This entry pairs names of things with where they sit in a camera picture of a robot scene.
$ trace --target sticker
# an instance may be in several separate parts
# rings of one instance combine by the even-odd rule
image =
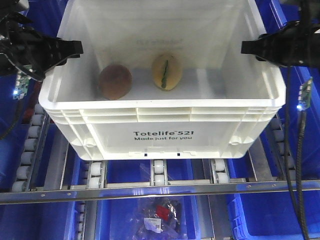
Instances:
[[[161,219],[144,217],[144,226],[147,230],[151,230],[157,234],[161,233]]]

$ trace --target circuit board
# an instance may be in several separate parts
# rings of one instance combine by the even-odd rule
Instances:
[[[31,65],[25,65],[24,67],[32,72]],[[21,100],[27,95],[30,79],[31,77],[23,73],[22,71],[19,70],[17,72],[15,86],[12,94],[13,99]]]
[[[313,78],[310,77],[308,81],[300,86],[299,97],[298,97],[298,109],[304,111],[310,107],[311,102],[311,86]]]

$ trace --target black cable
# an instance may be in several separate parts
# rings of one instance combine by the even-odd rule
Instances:
[[[308,19],[308,11],[309,9],[306,10],[306,8],[309,7],[309,3],[307,1],[301,1],[301,13],[303,16],[302,17],[302,23],[304,25],[310,24],[307,22]],[[289,113],[289,106],[290,106],[290,101],[289,101],[289,96],[290,96],[290,81],[291,81],[291,61],[292,58],[294,56],[295,53],[295,48],[296,48],[296,41],[297,38],[303,34],[305,34],[304,30],[305,30],[306,26],[302,26],[300,27],[300,31],[298,31],[298,33],[294,36],[292,43],[291,43],[291,48],[290,48],[290,55],[289,55],[289,61],[288,61],[288,70],[287,70],[287,79],[286,79],[286,93],[285,93],[285,122],[284,122],[284,163],[285,163],[285,174],[286,174],[286,181],[287,181],[287,185],[288,185],[288,190],[289,190],[289,194],[290,194],[290,198],[291,198],[291,202],[292,202],[292,206],[295,212],[295,215],[297,217],[299,226],[301,228],[301,232],[302,232],[302,236],[304,240],[309,240],[308,237],[308,228],[307,228],[307,224],[306,224],[306,217],[305,217],[305,209],[304,209],[304,199],[303,199],[303,191],[302,191],[302,179],[301,179],[301,175],[302,175],[302,171],[301,171],[301,155],[300,157],[300,168],[296,168],[296,175],[298,176],[298,178],[296,178],[296,185],[297,185],[297,195],[298,195],[298,199],[296,200],[295,198],[295,194],[293,191],[293,187],[292,187],[292,183],[291,183],[291,178],[290,178],[290,171],[289,171],[289,161],[288,161],[288,155],[289,155],[289,125],[290,125],[290,113]],[[302,137],[299,137],[298,139],[298,146],[299,149],[297,149],[297,153],[298,151],[302,151]]]
[[[307,113],[305,110],[300,112],[300,121],[298,129],[298,142],[296,148],[296,163],[295,163],[295,180],[296,180],[296,191],[297,191],[297,202],[298,202],[298,216],[300,219],[301,230],[304,240],[309,240],[308,228],[305,216],[305,205],[304,196],[302,191],[302,146],[303,139],[305,136]]]
[[[294,194],[294,189],[292,187],[291,178],[290,178],[290,171],[289,171],[289,121],[290,121],[290,115],[289,115],[289,106],[290,106],[290,80],[291,80],[291,66],[288,67],[287,73],[286,73],[286,90],[285,90],[285,112],[284,112],[284,165],[285,165],[285,175],[286,175],[286,182],[288,185],[288,190],[290,193],[291,202],[293,205],[294,212],[298,218],[298,207],[297,207],[297,201]]]
[[[23,105],[24,105],[23,100],[19,99],[16,103],[13,121],[12,121],[11,125],[0,135],[0,140],[4,139],[11,132],[11,130],[15,127],[16,123],[19,120],[20,114],[22,112]]]

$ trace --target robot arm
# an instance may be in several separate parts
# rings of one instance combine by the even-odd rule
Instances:
[[[309,2],[300,1],[300,20],[290,21],[275,33],[243,41],[241,53],[280,67],[320,67],[320,24],[312,23]]]
[[[28,0],[0,2],[0,76],[20,71],[41,82],[45,72],[68,58],[79,58],[83,48],[80,41],[64,41],[22,26],[32,21],[17,11],[28,6]]]

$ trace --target plastic crate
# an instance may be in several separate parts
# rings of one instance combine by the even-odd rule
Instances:
[[[149,177],[141,170],[140,164],[149,165],[150,168],[149,161],[145,160],[109,161],[108,182],[148,181]],[[171,180],[193,179],[191,161],[189,159],[167,160],[167,170]],[[195,196],[182,196],[179,198],[182,209],[181,239],[199,240],[201,233],[196,198]],[[139,199],[136,198],[98,201],[95,239],[129,239],[127,238],[128,233],[135,233],[135,230],[131,228],[134,225],[134,221],[130,221],[130,216],[134,216],[135,211],[137,211],[138,202]]]
[[[320,192],[303,193],[310,238],[320,236]],[[303,240],[288,192],[227,195],[236,240]]]
[[[240,158],[285,103],[279,69],[240,53],[262,33],[253,0],[69,1],[58,36],[84,54],[47,74],[39,101],[84,160]],[[184,70],[164,92],[151,63],[166,51]],[[97,78],[115,62],[132,89],[110,101]]]
[[[82,161],[72,149],[68,152],[72,171],[66,171],[64,183],[83,184],[85,170]],[[0,239],[19,240],[75,240],[78,237],[79,205],[81,202],[50,202],[36,204],[0,205]]]
[[[15,80],[14,76],[0,77],[0,134],[9,128],[15,116],[17,101],[12,97]],[[8,135],[0,140],[0,189],[10,188],[13,174],[19,164],[17,160],[20,158],[19,154],[24,147],[25,136],[28,131],[20,123],[21,118]]]

